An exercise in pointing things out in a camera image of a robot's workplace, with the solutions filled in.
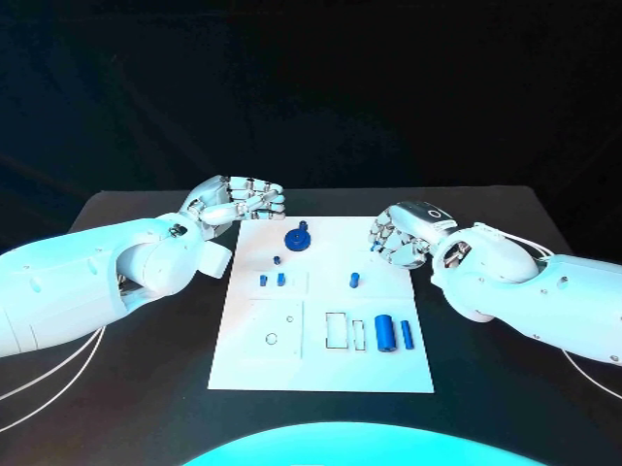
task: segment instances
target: blue object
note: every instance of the blue object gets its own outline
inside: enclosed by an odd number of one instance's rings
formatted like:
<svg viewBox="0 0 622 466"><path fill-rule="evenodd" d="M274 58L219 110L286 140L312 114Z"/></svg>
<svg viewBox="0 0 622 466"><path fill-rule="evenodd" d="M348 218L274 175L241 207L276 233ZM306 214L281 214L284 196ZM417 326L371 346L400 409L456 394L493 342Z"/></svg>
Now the blue object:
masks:
<svg viewBox="0 0 622 466"><path fill-rule="evenodd" d="M376 340L381 352L392 352L398 348L392 318L387 314L376 317Z"/></svg>
<svg viewBox="0 0 622 466"><path fill-rule="evenodd" d="M312 245L312 234L309 224L302 220L300 227L290 230L286 235L286 246L289 250L300 251Z"/></svg>
<svg viewBox="0 0 622 466"><path fill-rule="evenodd" d="M205 453L186 466L242 464L536 466L542 463L430 430L364 422L317 422L244 437Z"/></svg>
<svg viewBox="0 0 622 466"><path fill-rule="evenodd" d="M402 333L405 334L405 347L413 350L413 337L411 337L411 326L408 320L402 320Z"/></svg>

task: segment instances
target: dark background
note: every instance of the dark background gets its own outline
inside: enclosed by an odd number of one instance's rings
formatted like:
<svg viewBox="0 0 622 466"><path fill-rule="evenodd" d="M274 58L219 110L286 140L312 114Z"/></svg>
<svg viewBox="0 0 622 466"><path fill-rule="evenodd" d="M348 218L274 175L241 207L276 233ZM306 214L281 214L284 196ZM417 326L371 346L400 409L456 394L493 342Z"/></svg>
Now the dark background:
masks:
<svg viewBox="0 0 622 466"><path fill-rule="evenodd" d="M532 3L0 0L0 253L224 174L526 184L622 263L622 2Z"/></svg>

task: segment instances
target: white paper sheet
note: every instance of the white paper sheet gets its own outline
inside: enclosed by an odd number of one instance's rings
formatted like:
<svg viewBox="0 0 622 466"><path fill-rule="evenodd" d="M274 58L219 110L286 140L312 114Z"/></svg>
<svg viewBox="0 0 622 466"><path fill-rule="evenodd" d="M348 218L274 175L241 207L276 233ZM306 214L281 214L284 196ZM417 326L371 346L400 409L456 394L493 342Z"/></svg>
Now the white paper sheet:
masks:
<svg viewBox="0 0 622 466"><path fill-rule="evenodd" d="M312 246L293 252L284 236L302 220ZM209 389L434 393L411 278L369 251L372 221L287 217L242 222ZM281 272L284 286L277 285ZM353 272L358 288L349 286ZM326 347L326 313L346 314L348 349ZM381 314L395 322L394 352L378 350L374 320ZM356 350L353 320L364 321L365 351ZM415 349L404 346L402 320Z"/></svg>

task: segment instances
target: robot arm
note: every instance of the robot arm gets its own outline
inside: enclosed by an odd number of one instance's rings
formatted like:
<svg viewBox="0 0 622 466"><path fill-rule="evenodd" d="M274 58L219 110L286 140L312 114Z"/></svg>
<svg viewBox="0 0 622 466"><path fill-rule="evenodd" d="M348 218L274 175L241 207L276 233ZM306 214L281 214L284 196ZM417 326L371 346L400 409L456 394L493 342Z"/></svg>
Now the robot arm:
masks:
<svg viewBox="0 0 622 466"><path fill-rule="evenodd" d="M535 340L622 366L622 267L547 250L536 259L509 238L483 223L457 229L444 211L410 202L384 212L369 235L401 267L431 254L433 284L467 318L498 317Z"/></svg>
<svg viewBox="0 0 622 466"><path fill-rule="evenodd" d="M208 241L234 220L284 218L283 187L214 177L178 214L32 243L0 256L0 357L74 340L180 291L196 271L221 278L231 251Z"/></svg>

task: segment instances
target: table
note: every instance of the table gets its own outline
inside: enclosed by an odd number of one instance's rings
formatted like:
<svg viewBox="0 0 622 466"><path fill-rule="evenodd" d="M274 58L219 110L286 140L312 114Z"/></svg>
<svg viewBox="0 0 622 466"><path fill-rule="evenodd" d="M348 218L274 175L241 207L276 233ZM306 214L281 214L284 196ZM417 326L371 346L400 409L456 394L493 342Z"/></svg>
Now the table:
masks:
<svg viewBox="0 0 622 466"><path fill-rule="evenodd" d="M186 194L101 192L72 231L173 212ZM425 200L460 225L485 221L570 252L523 186L290 189L286 195L294 216L376 216L402 200ZM238 225L218 242L234 249L237 237ZM228 274L222 280L198 275L178 295L110 325L70 391L0 435L0 465L179 464L267 429L340 420L428 429L552 464L622 463L622 403L583 379L558 349L499 321L461 317L430 283L430 266L411 277L436 394L206 390ZM83 342L0 359L0 393ZM0 404L0 426L49 399L80 364ZM587 360L583 365L622 390L622 369Z"/></svg>

